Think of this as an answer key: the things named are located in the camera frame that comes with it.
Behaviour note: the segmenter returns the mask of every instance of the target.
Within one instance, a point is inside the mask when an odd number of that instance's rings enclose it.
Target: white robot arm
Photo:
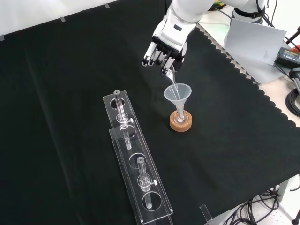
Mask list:
[[[257,4],[264,8],[265,0],[222,0],[223,3],[237,7],[241,12],[257,12]],[[184,62],[187,51],[187,37],[201,20],[203,14],[209,10],[214,0],[173,0],[167,15],[156,27],[152,42],[142,60],[143,66],[161,64],[162,74],[166,74],[173,65],[178,71]],[[234,12],[234,17],[246,21],[255,20],[248,16],[241,16]]]

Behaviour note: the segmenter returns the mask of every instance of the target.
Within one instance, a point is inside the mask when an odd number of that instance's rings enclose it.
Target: clear plastic funnel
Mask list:
[[[184,83],[178,83],[177,87],[178,88],[176,88],[174,85],[167,87],[167,89],[164,91],[164,96],[177,107],[181,107],[191,95],[192,89],[190,86]]]
[[[191,93],[191,87],[184,83],[171,85],[164,91],[165,98],[172,102],[177,108],[178,113],[175,114],[175,121],[178,123],[183,123],[188,119],[183,108],[187,98],[191,95]]]

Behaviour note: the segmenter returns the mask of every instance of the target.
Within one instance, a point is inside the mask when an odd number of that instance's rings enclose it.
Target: clear acrylic rack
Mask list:
[[[109,130],[138,224],[173,225],[170,205],[126,91],[103,97]]]

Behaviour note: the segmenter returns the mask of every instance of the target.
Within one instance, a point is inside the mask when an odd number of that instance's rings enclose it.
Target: test tube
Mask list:
[[[128,133],[127,129],[123,129],[123,135],[124,135],[124,139],[125,139],[126,148],[128,150],[130,150],[131,142],[130,142],[130,137],[129,137],[129,133]]]
[[[147,177],[147,171],[146,171],[146,164],[144,157],[137,158],[137,165],[139,167],[140,172],[140,183],[142,186],[145,186],[147,183],[148,177]]]
[[[145,163],[144,157],[137,158],[137,165],[139,167],[139,172],[140,172],[140,180],[139,181],[141,184],[141,189],[144,192],[149,191],[150,190],[150,180],[149,180],[149,177],[147,176],[146,163]],[[145,195],[145,203],[146,203],[147,209],[152,208],[150,193],[147,193]]]
[[[146,202],[147,209],[151,209],[152,208],[152,201],[151,201],[150,193],[146,193],[145,202]]]
[[[115,90],[113,93],[114,93],[114,99],[116,101],[116,105],[117,105],[117,109],[118,109],[118,113],[119,113],[118,117],[120,120],[120,126],[122,128],[127,128],[128,127],[128,121],[127,121],[128,118],[126,117],[126,114],[124,112],[122,99],[120,97],[120,91]]]

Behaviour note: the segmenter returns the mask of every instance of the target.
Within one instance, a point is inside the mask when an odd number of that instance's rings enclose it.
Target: scalloped edge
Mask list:
[[[200,32],[203,33],[208,38],[209,41],[211,41],[211,44],[214,45],[216,49],[221,52],[221,54],[225,55],[226,58],[230,60],[230,63],[234,65],[235,69],[238,69],[240,71],[240,74],[245,75],[246,79],[249,79],[252,82],[252,84],[256,85],[259,91],[262,91],[264,97],[269,98],[269,102],[270,104],[272,104],[272,107],[274,107],[274,109],[278,113],[280,113],[281,116],[283,116],[284,119],[288,121],[288,123],[290,123],[293,127],[296,128],[297,131],[300,132],[300,127],[297,126],[293,120],[290,120],[288,115],[282,113],[282,110],[280,108],[276,107],[276,103],[271,101],[271,98],[268,95],[266,95],[264,90],[261,89],[260,83],[258,83],[200,24],[197,24],[196,28],[198,28]]]

